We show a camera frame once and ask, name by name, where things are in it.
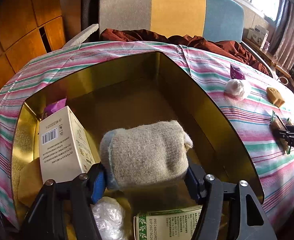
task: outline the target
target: rolled sock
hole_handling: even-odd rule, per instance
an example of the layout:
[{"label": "rolled sock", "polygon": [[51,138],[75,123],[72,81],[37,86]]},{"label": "rolled sock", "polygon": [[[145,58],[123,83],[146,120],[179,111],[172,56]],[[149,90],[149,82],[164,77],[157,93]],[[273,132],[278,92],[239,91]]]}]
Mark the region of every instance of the rolled sock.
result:
[{"label": "rolled sock", "polygon": [[192,141],[177,121],[107,132],[100,143],[107,187],[124,189],[182,178]]}]

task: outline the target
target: purple package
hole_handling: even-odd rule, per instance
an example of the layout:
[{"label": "purple package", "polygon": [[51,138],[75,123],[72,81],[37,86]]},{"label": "purple package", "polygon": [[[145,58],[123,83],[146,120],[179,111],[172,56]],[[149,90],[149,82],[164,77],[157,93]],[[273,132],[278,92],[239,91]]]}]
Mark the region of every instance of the purple package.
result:
[{"label": "purple package", "polygon": [[42,119],[47,118],[49,115],[52,115],[53,113],[59,111],[60,109],[64,108],[66,106],[67,98],[61,99],[59,101],[56,101],[52,104],[49,104],[45,107],[43,110],[43,116]]},{"label": "purple package", "polygon": [[232,64],[230,65],[230,76],[231,79],[246,79],[240,68]]}]

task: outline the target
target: metal screw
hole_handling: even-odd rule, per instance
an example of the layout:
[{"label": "metal screw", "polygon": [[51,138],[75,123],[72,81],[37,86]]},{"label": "metal screw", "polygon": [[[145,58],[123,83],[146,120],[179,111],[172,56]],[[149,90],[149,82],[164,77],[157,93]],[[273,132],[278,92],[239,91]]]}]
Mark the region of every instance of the metal screw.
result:
[{"label": "metal screw", "polygon": [[82,174],[79,175],[79,179],[81,179],[81,180],[85,180],[87,178],[88,178],[88,174],[87,173],[82,173]]},{"label": "metal screw", "polygon": [[55,182],[55,181],[54,181],[53,179],[48,179],[48,180],[45,182],[45,184],[46,184],[47,186],[51,186],[54,182]]},{"label": "metal screw", "polygon": [[239,184],[240,184],[241,186],[243,186],[243,187],[247,187],[247,186],[248,186],[248,182],[245,181],[245,180],[241,180],[241,181],[239,182]]},{"label": "metal screw", "polygon": [[212,174],[207,174],[207,175],[205,176],[205,178],[206,178],[207,180],[214,180],[214,179],[215,179],[215,176],[212,175]]}]

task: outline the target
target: barcode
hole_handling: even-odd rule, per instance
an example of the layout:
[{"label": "barcode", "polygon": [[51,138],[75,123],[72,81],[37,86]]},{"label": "barcode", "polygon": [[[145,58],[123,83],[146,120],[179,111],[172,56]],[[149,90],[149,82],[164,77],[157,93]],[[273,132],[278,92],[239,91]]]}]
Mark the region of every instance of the barcode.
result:
[{"label": "barcode", "polygon": [[53,139],[56,139],[57,136],[58,136],[58,127],[42,135],[42,144],[45,144],[47,142],[50,142]]}]

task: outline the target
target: plastic bag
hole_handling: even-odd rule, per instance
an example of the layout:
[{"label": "plastic bag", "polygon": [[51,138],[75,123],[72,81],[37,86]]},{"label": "plastic bag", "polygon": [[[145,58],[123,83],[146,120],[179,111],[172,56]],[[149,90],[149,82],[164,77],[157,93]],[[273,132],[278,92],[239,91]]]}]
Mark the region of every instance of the plastic bag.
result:
[{"label": "plastic bag", "polygon": [[230,77],[232,79],[246,79],[240,68],[232,64],[230,65]]},{"label": "plastic bag", "polygon": [[102,197],[91,205],[102,240],[127,240],[123,226],[125,211],[122,206],[110,197]]},{"label": "plastic bag", "polygon": [[235,96],[240,100],[244,100],[252,90],[252,86],[245,79],[230,79],[225,87],[225,91],[228,94]]},{"label": "plastic bag", "polygon": [[59,101],[56,101],[52,104],[49,104],[45,107],[43,110],[42,119],[47,118],[48,116],[52,115],[53,113],[59,111],[60,109],[64,108],[66,106],[67,98],[61,99]]}]

